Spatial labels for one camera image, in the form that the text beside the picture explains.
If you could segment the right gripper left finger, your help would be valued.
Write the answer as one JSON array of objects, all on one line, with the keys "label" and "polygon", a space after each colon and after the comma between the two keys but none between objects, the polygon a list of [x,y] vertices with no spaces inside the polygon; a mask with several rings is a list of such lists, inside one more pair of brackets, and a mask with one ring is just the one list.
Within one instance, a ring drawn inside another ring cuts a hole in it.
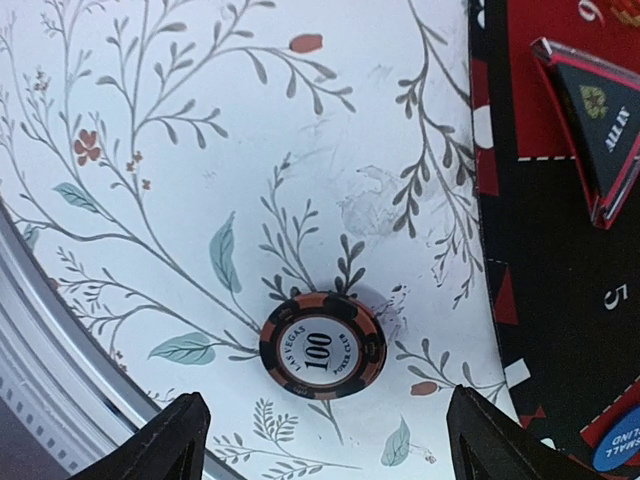
[{"label": "right gripper left finger", "polygon": [[129,440],[71,480],[192,480],[204,467],[209,409],[198,392],[184,393]]}]

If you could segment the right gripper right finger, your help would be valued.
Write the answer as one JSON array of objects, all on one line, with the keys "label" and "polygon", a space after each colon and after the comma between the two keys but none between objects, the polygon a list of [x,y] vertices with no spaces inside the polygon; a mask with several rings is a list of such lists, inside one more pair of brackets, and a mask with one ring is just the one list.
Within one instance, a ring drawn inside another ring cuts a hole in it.
[{"label": "right gripper right finger", "polygon": [[600,477],[539,442],[470,387],[455,387],[446,421],[457,479],[586,480]]}]

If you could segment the blue small blind button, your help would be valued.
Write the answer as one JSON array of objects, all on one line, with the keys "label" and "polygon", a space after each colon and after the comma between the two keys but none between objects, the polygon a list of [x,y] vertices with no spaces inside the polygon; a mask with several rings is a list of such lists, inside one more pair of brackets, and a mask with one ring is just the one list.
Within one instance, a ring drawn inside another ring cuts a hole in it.
[{"label": "blue small blind button", "polygon": [[598,472],[614,470],[639,452],[639,407],[621,417],[601,439],[592,460]]}]

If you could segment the black brown chip stack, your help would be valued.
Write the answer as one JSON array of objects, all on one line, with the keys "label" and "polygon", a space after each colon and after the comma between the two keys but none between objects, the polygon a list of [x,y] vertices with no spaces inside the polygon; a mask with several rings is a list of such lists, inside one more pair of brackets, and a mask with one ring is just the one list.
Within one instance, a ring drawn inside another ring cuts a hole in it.
[{"label": "black brown chip stack", "polygon": [[327,401],[370,386],[384,368],[387,342],[363,303],[340,293],[314,292],[272,311],[259,352],[279,386],[299,397]]}]

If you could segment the red chips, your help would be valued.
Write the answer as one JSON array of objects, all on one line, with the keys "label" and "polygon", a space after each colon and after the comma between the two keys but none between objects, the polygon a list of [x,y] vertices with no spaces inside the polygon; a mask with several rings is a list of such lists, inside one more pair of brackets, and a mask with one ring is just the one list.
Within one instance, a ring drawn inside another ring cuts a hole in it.
[{"label": "red chips", "polygon": [[622,24],[640,27],[640,0],[610,0],[609,9]]}]

